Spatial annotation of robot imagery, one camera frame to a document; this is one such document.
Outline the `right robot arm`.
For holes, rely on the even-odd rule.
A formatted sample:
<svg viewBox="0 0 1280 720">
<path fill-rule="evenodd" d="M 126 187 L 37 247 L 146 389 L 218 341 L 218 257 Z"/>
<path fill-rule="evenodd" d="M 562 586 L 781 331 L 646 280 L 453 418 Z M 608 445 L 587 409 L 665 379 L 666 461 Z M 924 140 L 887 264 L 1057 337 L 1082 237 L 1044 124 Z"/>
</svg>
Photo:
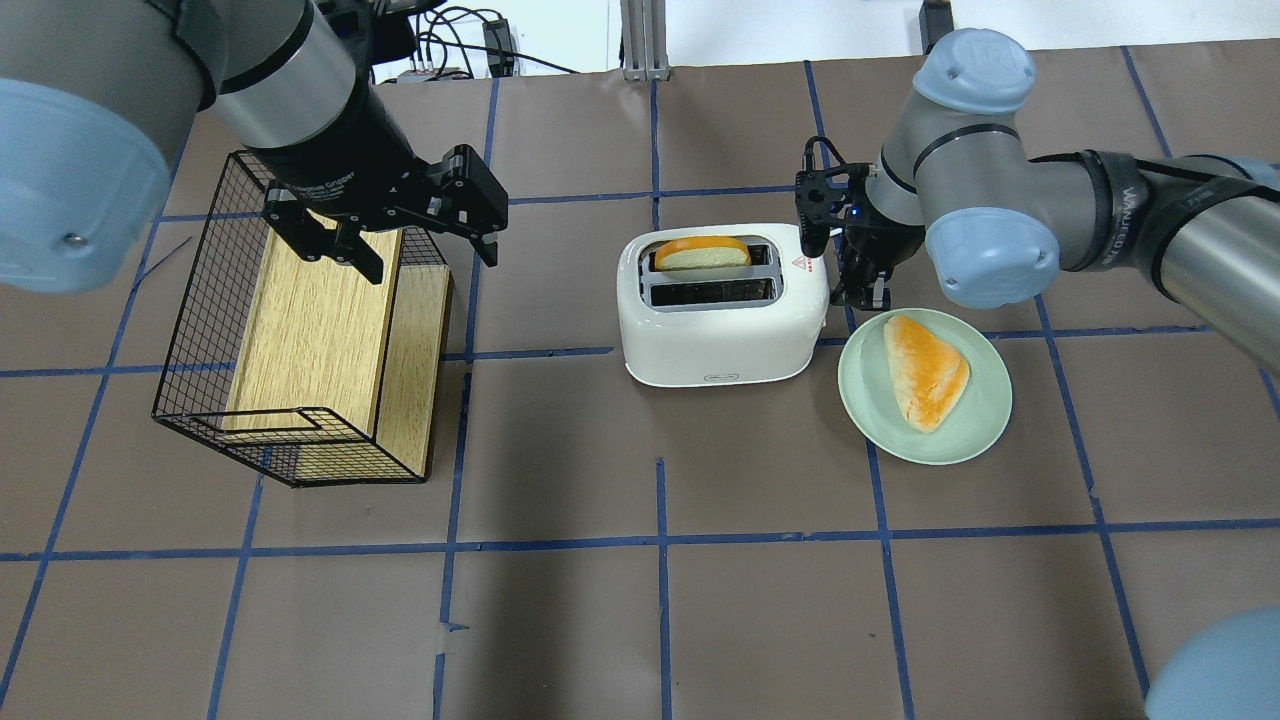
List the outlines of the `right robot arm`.
<svg viewBox="0 0 1280 720">
<path fill-rule="evenodd" d="M 1062 660 L 1044 708 L 980 717 L 1277 716 L 1277 191 L 1220 155 L 1080 150 L 1030 158 L 1016 114 L 1034 59 L 988 29 L 902 60 L 810 79 L 815 126 L 856 165 L 845 196 L 852 302 L 911 256 L 952 309 L 1028 306 L 1064 419 L 1025 447 L 1018 484 L 1082 482 L 1082 520 L 890 525 L 891 609 L 929 562 L 1014 547 L 1047 561 L 1066 605 L 1029 620 Z"/>
</svg>

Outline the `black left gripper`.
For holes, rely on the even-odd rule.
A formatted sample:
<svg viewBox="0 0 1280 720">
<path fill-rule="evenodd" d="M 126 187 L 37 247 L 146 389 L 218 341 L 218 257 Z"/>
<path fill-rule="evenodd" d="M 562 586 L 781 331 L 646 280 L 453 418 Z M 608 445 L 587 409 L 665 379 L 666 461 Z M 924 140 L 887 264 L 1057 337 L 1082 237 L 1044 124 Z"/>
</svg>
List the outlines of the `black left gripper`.
<svg viewBox="0 0 1280 720">
<path fill-rule="evenodd" d="M 268 195 L 262 219 L 305 263 L 328 258 L 381 284 L 384 261 L 351 220 L 358 217 L 372 231 L 421 225 L 465 238 L 483 265 L 498 264 L 497 234 L 509 224 L 506 188 L 467 143 L 436 163 L 417 158 L 376 95 L 349 96 L 315 136 L 264 149 L 262 164 L 297 197 Z"/>
</svg>

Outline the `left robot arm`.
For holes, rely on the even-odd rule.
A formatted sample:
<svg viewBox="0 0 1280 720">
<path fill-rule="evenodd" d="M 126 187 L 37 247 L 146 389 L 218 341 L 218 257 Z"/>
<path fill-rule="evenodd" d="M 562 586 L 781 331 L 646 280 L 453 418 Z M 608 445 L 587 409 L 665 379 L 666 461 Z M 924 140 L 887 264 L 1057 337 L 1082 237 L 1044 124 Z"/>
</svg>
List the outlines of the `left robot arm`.
<svg viewBox="0 0 1280 720">
<path fill-rule="evenodd" d="M 106 284 L 212 109 L 274 177 L 262 218 L 302 260 L 381 282 L 364 234 L 465 237 L 489 266 L 508 196 L 468 145 L 417 158 L 372 91 L 426 1 L 5 1 L 3 283 Z"/>
</svg>

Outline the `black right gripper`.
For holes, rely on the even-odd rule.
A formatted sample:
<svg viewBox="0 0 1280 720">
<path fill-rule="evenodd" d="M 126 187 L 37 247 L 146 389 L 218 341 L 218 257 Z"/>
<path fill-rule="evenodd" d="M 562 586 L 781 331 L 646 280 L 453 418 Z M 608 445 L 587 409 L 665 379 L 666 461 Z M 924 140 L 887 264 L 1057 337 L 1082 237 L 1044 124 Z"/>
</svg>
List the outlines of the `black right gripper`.
<svg viewBox="0 0 1280 720">
<path fill-rule="evenodd" d="M 820 258 L 833 237 L 840 240 L 838 279 L 829 304 L 883 313 L 892 307 L 888 282 L 893 270 L 918 251 L 925 232 L 896 222 L 873 204 L 873 168 L 844 163 L 823 169 L 805 160 L 795 178 L 795 206 L 806 258 Z"/>
</svg>

